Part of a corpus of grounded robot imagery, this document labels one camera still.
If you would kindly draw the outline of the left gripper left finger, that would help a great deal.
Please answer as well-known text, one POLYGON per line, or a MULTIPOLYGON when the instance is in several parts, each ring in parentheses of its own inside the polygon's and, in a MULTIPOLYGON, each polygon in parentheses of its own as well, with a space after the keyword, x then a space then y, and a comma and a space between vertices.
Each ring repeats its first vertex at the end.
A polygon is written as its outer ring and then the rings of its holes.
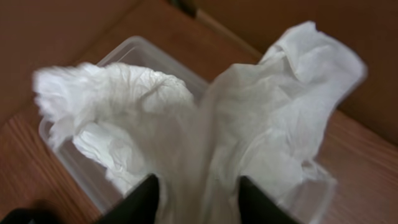
POLYGON ((159 204, 159 181, 151 174, 95 224, 154 224, 159 204))

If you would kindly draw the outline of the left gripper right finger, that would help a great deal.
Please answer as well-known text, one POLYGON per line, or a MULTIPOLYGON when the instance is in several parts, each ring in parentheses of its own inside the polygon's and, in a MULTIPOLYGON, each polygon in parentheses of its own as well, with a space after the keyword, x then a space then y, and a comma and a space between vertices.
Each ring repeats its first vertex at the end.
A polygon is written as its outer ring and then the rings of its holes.
POLYGON ((279 208, 247 176, 239 178, 238 205, 242 224, 300 224, 279 208))

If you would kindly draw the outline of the white napkin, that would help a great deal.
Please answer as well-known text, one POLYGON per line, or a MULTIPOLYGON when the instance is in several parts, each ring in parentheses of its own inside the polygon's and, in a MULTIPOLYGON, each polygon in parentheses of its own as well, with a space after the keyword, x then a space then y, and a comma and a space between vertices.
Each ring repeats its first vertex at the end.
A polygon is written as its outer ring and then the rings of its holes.
POLYGON ((71 141, 105 168, 122 200, 158 178, 155 223, 241 223, 239 178, 282 208, 277 198, 309 178, 332 112, 366 72, 308 21, 257 64, 231 65, 199 102, 175 75, 122 62, 41 68, 33 90, 54 153, 71 141))

